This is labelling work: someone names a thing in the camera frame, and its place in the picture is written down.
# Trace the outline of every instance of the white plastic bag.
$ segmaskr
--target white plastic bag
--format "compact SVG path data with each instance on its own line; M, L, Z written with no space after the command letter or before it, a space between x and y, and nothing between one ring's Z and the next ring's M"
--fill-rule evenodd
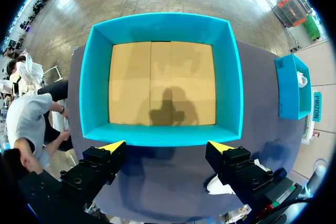
M303 76L303 73L301 72L297 72L297 75L298 75L298 82L299 82L299 87L300 88L303 88L304 86L307 85L308 83L308 79L306 77Z

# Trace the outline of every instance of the label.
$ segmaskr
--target label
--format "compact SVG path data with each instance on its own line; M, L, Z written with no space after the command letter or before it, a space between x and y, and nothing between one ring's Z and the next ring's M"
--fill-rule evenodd
M314 105L312 109L313 109L313 121L320 122L321 113L322 113L322 94L321 92L314 93Z

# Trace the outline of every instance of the dark blue table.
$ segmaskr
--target dark blue table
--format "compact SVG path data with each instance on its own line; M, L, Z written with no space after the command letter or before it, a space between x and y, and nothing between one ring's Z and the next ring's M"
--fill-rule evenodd
M244 122L241 140L227 145L251 151L266 167L291 171L304 129L304 119L278 117L276 55L237 42L244 83ZM90 146L104 142L82 137L78 91L85 47L73 55L69 77L69 116L78 158ZM235 195L209 195L204 182L213 175L205 160L205 145L192 147L128 146L128 160L111 186L104 186L96 203L106 213L150 223L178 223L218 216L242 203Z

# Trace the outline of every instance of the screw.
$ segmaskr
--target screw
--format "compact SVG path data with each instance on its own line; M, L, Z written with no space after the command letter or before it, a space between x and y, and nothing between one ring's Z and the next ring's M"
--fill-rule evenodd
M75 182L75 184L80 184L82 183L82 180L80 178L75 178L73 182Z

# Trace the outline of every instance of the hand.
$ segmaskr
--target hand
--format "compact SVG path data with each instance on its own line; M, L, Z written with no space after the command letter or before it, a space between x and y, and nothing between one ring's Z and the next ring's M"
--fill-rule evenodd
M61 134L60 134L60 137L63 141L66 141L69 139L69 136L70 136L70 131L67 130L67 131L62 131Z
M64 107L64 112L62 114L66 119L69 119L69 110L68 107Z

